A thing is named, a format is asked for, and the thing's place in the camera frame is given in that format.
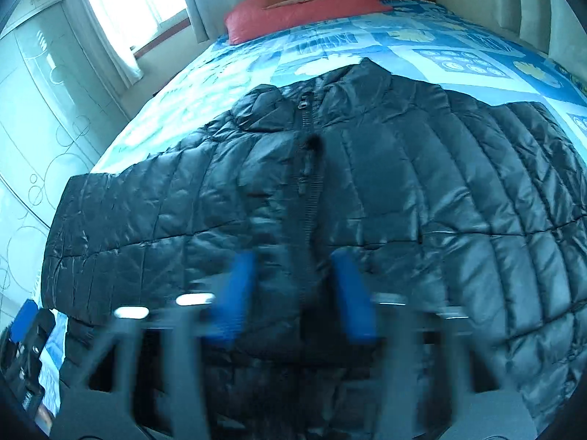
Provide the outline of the red pillow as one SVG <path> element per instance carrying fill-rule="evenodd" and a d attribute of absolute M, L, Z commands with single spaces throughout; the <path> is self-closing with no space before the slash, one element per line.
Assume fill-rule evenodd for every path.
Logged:
<path fill-rule="evenodd" d="M 244 0 L 225 17 L 229 42 L 238 45 L 309 23 L 385 12 L 380 0 L 314 0 L 264 9 L 266 0 Z"/>

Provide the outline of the white window curtain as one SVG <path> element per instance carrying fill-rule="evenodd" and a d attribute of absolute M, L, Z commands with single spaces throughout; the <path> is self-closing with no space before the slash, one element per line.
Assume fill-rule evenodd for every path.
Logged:
<path fill-rule="evenodd" d="M 130 48 L 116 31 L 116 21 L 99 0 L 68 0 L 81 43 L 109 88 L 123 95 L 143 77 Z"/>

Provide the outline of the black puffer jacket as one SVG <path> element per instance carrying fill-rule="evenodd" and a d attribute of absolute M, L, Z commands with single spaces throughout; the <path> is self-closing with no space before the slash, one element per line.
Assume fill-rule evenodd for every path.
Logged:
<path fill-rule="evenodd" d="M 371 60 L 69 179 L 60 439 L 586 435 L 586 166 L 543 105 Z"/>

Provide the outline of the glass wardrobe door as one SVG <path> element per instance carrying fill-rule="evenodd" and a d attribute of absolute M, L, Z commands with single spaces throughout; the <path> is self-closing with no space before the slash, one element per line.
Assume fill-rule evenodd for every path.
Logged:
<path fill-rule="evenodd" d="M 1 40 L 1 323 L 35 296 L 68 179 L 128 122 L 58 2 Z"/>

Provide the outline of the blue patterned bed blanket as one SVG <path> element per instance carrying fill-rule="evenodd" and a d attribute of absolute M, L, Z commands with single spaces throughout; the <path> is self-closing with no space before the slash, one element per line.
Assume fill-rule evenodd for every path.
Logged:
<path fill-rule="evenodd" d="M 462 305 L 545 425 L 586 365 L 586 98 L 424 1 L 221 38 L 69 179 L 41 296 L 99 326 L 246 249 L 246 359 L 296 343 L 300 300 L 347 249 L 375 291 Z"/>

